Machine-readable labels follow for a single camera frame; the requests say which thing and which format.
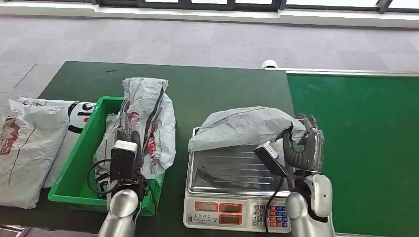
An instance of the scale platform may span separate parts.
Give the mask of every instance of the scale platform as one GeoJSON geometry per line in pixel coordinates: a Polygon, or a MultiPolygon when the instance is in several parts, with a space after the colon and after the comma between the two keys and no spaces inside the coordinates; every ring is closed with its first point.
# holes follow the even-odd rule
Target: scale platform
{"type": "MultiPolygon", "coordinates": [[[[265,207],[280,178],[269,173],[253,153],[255,148],[236,146],[189,154],[183,209],[186,227],[265,232],[265,207]]],[[[291,231],[285,210],[289,194],[283,182],[268,210],[269,232],[291,231]]]]}

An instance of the black cable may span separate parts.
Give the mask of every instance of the black cable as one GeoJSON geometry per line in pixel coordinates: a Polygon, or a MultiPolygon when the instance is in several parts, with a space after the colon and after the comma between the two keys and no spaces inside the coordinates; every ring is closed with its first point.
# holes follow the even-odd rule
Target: black cable
{"type": "Polygon", "coordinates": [[[141,174],[141,173],[138,173],[138,174],[139,174],[139,175],[140,175],[140,177],[144,180],[145,184],[148,186],[148,189],[150,190],[150,193],[151,193],[151,198],[153,199],[153,203],[154,203],[154,212],[155,212],[155,217],[154,217],[154,219],[156,220],[156,224],[155,224],[156,230],[155,230],[155,232],[154,232],[154,236],[155,236],[155,237],[157,237],[157,230],[158,230],[158,226],[159,226],[159,221],[158,221],[158,218],[157,218],[157,201],[156,201],[156,196],[154,195],[153,188],[151,187],[151,185],[150,185],[150,183],[148,182],[148,180],[144,177],[144,175],[143,175],[143,174],[141,174]]]}
{"type": "Polygon", "coordinates": [[[118,188],[118,186],[119,186],[119,184],[121,183],[121,180],[118,180],[118,182],[115,184],[115,186],[113,187],[113,188],[111,188],[111,189],[109,189],[108,191],[98,191],[98,190],[96,190],[96,189],[94,189],[93,187],[92,187],[92,185],[91,185],[91,183],[90,183],[90,173],[91,173],[91,171],[98,165],[98,164],[100,164],[100,163],[105,163],[105,162],[110,162],[111,161],[111,159],[103,159],[103,160],[100,160],[100,161],[98,161],[98,162],[95,162],[94,164],[92,164],[90,167],[89,167],[89,169],[87,170],[87,176],[86,176],[86,183],[87,183],[87,186],[90,188],[90,190],[92,190],[93,192],[95,192],[95,193],[97,193],[97,194],[101,194],[101,195],[103,195],[103,194],[108,194],[108,193],[111,193],[111,192],[113,192],[113,191],[115,191],[117,188],[118,188]]]}
{"type": "Polygon", "coordinates": [[[265,224],[265,230],[267,233],[269,233],[268,231],[268,225],[267,225],[267,216],[268,216],[268,211],[269,211],[269,206],[271,205],[272,200],[275,198],[276,193],[281,189],[282,183],[284,182],[284,177],[281,176],[281,178],[279,179],[279,184],[275,189],[274,194],[269,198],[268,203],[266,204],[266,208],[265,208],[265,218],[263,219],[264,224],[265,224]]]}

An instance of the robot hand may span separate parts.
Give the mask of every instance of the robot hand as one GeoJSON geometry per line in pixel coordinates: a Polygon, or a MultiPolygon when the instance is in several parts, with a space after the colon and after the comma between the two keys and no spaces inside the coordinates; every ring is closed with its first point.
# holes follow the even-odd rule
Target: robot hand
{"type": "Polygon", "coordinates": [[[286,162],[299,168],[295,172],[295,188],[287,197],[286,208],[295,237],[335,237],[332,223],[332,184],[321,173],[324,137],[311,121],[300,114],[297,119],[304,124],[307,134],[300,141],[303,151],[296,151],[291,141],[291,129],[283,133],[286,162]]]}

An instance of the package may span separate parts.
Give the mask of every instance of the package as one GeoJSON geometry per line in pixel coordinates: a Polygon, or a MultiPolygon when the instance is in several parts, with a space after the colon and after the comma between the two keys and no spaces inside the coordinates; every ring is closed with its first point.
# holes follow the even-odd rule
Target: package
{"type": "Polygon", "coordinates": [[[61,106],[64,107],[68,112],[68,131],[64,137],[60,151],[58,152],[57,159],[55,159],[51,171],[48,173],[48,176],[46,177],[45,183],[43,185],[44,188],[51,188],[55,181],[57,181],[60,170],[66,162],[71,151],[73,150],[73,147],[77,142],[80,134],[82,133],[87,120],[93,112],[93,108],[96,103],[63,100],[43,100],[23,97],[19,99],[19,102],[24,105],[61,106]]]}
{"type": "MultiPolygon", "coordinates": [[[[161,180],[161,175],[173,164],[175,151],[175,117],[173,103],[166,95],[168,81],[153,78],[131,78],[123,81],[124,102],[116,120],[107,126],[94,162],[111,158],[116,140],[130,141],[138,131],[139,151],[144,158],[142,174],[147,179],[161,180]]],[[[109,171],[109,163],[99,165],[96,177],[109,171]]]]}
{"type": "Polygon", "coordinates": [[[220,111],[208,116],[189,140],[189,151],[259,145],[275,141],[291,126],[293,140],[300,141],[306,133],[304,125],[276,108],[259,106],[220,111]]]}
{"type": "Polygon", "coordinates": [[[9,100],[0,125],[0,205],[33,208],[67,131],[67,110],[9,100]]]}

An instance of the green table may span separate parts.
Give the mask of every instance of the green table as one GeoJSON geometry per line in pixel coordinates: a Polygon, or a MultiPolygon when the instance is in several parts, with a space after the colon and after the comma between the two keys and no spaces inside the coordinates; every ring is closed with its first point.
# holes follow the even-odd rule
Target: green table
{"type": "MultiPolygon", "coordinates": [[[[419,165],[419,80],[409,75],[342,74],[299,71],[286,76],[282,71],[66,62],[40,98],[96,101],[102,95],[122,96],[125,78],[169,79],[167,93],[177,118],[176,159],[166,173],[159,203],[160,236],[259,235],[193,230],[182,223],[192,128],[212,112],[247,106],[317,117],[326,138],[324,172],[334,188],[337,232],[414,236],[414,214],[419,210],[414,183],[419,165]],[[290,93],[292,103],[287,99],[290,93]]],[[[98,231],[104,213],[50,202],[48,191],[42,190],[34,209],[0,207],[0,223],[98,231]]],[[[153,236],[153,223],[152,218],[142,218],[139,236],[153,236]]]]}

